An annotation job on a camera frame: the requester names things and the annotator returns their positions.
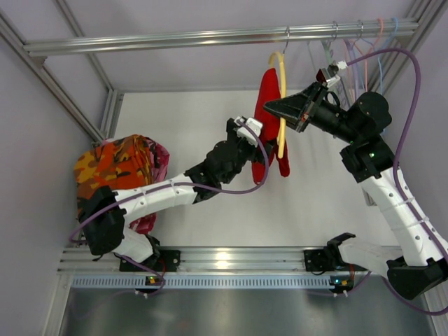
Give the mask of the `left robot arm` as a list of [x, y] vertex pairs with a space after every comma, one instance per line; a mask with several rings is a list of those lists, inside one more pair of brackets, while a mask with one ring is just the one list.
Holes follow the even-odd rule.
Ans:
[[151, 171], [157, 164], [149, 157], [144, 136], [128, 136], [87, 152], [75, 168], [83, 243], [94, 256], [114, 253], [152, 267], [160, 257], [159, 242], [140, 227], [143, 219], [210, 200], [225, 192], [223, 185], [247, 162], [268, 162], [271, 147], [262, 143], [263, 130], [255, 118], [229, 119], [227, 138], [202, 162], [164, 181], [156, 181]]

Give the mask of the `red trousers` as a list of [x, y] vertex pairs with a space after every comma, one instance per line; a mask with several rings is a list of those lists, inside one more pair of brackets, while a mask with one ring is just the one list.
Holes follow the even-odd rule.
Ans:
[[274, 158], [276, 158], [279, 165], [279, 172], [282, 177], [288, 177], [290, 175], [290, 165], [288, 159], [288, 147], [287, 143], [284, 145], [283, 157], [278, 156], [277, 135], [280, 128], [280, 120], [266, 112], [263, 106], [270, 101], [281, 98], [279, 91], [278, 77], [275, 68], [270, 68], [264, 73], [260, 89], [258, 93], [258, 100], [255, 105], [254, 118], [263, 124], [262, 131], [259, 139], [265, 146], [267, 144], [272, 145], [272, 150], [269, 153], [269, 165], [272, 164]]

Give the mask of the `yellow hanger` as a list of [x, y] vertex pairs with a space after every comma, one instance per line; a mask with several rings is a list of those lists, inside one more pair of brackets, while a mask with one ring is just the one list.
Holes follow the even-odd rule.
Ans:
[[285, 53], [286, 53], [286, 49], [288, 47], [288, 43], [289, 43], [289, 39], [290, 39], [290, 35], [291, 35], [291, 31], [290, 31], [290, 27], [287, 26], [286, 27], [286, 44], [284, 49], [280, 52], [280, 51], [276, 51], [273, 52], [270, 56], [269, 56], [269, 61], [268, 61], [268, 65], [269, 68], [274, 68], [274, 62], [275, 60], [277, 60], [278, 63], [278, 68], [279, 68], [279, 80], [280, 80], [280, 84], [279, 84], [279, 91], [280, 91], [280, 96], [281, 96], [281, 101], [277, 104], [277, 113], [279, 114], [279, 118], [280, 118], [280, 124], [279, 124], [279, 132], [277, 134], [277, 145], [278, 145], [278, 158], [282, 159], [284, 157], [284, 153], [285, 153], [285, 148], [286, 148], [286, 110], [285, 110], [285, 101], [284, 99], [286, 98], [286, 93], [287, 93], [287, 82], [286, 82], [286, 67], [285, 67]]

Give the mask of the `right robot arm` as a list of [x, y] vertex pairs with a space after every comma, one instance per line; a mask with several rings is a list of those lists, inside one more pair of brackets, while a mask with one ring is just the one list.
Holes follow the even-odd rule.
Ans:
[[327, 265], [333, 269], [357, 265], [373, 271], [387, 279], [399, 296], [413, 300], [447, 280], [447, 242], [425, 219], [380, 135], [392, 121], [387, 100], [366, 92], [345, 111], [327, 100], [328, 93], [315, 82], [263, 108], [284, 118], [296, 132], [313, 125], [347, 142], [340, 152], [342, 163], [377, 205], [400, 246], [391, 251], [344, 233], [324, 247]]

